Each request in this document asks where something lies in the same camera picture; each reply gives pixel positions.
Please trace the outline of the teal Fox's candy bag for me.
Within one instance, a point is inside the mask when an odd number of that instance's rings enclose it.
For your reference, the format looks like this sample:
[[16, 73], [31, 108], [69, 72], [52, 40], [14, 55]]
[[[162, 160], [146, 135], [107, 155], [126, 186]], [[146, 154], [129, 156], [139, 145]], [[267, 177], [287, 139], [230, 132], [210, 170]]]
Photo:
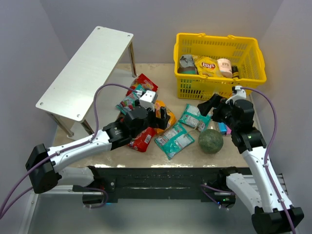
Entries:
[[119, 104], [116, 105], [116, 108], [125, 115], [135, 108], [135, 101], [139, 100], [140, 97], [141, 94], [129, 90], [126, 94], [126, 97]]

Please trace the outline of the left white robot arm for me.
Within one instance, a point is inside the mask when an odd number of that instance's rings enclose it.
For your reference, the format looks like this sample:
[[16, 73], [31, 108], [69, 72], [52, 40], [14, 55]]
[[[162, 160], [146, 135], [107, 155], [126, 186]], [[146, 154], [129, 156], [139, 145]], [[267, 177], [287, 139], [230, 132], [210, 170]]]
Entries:
[[42, 194], [58, 185], [90, 185], [94, 181], [92, 170], [70, 165], [92, 154], [127, 145], [148, 127], [166, 129], [171, 117], [164, 107], [159, 113], [158, 117], [156, 110], [137, 106], [93, 135], [50, 149], [44, 144], [35, 146], [25, 165], [34, 192]]

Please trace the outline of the red fruit candy bag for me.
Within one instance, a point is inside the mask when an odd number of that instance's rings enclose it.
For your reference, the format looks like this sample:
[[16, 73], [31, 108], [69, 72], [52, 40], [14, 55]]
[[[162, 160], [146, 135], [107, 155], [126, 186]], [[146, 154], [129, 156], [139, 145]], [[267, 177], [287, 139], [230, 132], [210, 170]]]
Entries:
[[141, 85], [145, 90], [151, 90], [154, 92], [158, 90], [158, 86], [144, 74], [140, 74], [137, 78], [135, 78], [130, 88], [136, 89], [139, 85]]

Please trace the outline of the red candy bag with barcode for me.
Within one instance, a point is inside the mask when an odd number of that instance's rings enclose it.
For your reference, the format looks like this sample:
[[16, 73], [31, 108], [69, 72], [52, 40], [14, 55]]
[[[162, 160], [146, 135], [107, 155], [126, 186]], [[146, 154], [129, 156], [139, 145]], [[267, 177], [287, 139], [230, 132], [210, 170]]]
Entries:
[[152, 137], [156, 134], [154, 128], [148, 127], [142, 131], [136, 138], [133, 138], [128, 146], [138, 152], [146, 152]]

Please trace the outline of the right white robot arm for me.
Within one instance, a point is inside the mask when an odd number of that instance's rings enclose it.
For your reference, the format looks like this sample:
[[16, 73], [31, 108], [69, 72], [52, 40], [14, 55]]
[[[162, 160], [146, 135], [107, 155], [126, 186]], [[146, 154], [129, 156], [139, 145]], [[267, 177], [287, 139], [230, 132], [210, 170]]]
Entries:
[[258, 234], [295, 233], [304, 218], [300, 207], [294, 207], [270, 164], [268, 146], [262, 133], [254, 127], [254, 106], [245, 92], [229, 99], [214, 94], [199, 104], [202, 116], [212, 112], [212, 120], [226, 124], [233, 144], [247, 162], [257, 186], [254, 189], [235, 169], [223, 171], [226, 186], [243, 202], [252, 216]]

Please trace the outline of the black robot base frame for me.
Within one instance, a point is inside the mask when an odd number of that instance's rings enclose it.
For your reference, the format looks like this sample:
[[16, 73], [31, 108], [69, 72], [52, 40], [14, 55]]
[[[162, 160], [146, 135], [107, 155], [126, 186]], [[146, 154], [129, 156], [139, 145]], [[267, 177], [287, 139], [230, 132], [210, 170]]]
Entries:
[[74, 192], [82, 192], [84, 204], [97, 204], [103, 194], [108, 194], [109, 203], [120, 199], [170, 199], [200, 200], [229, 207], [235, 203], [235, 196], [215, 193], [213, 189], [228, 191], [225, 176], [241, 173], [250, 176], [248, 168], [96, 168], [95, 180], [87, 186], [73, 186]]

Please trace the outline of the orange gummy candy bag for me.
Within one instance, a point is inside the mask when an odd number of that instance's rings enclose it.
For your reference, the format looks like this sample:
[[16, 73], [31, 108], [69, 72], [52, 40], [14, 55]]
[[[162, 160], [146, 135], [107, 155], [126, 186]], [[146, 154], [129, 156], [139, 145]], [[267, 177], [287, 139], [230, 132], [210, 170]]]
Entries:
[[176, 123], [176, 117], [173, 114], [173, 112], [165, 105], [165, 103], [161, 100], [156, 100], [155, 102], [155, 111], [156, 111], [156, 117], [160, 118], [161, 113], [160, 113], [160, 108], [165, 107], [167, 115], [170, 116], [170, 119], [168, 120], [167, 127], [165, 130], [162, 130], [160, 128], [155, 128], [156, 135], [160, 135], [163, 132], [167, 131], [170, 129], [175, 123]]

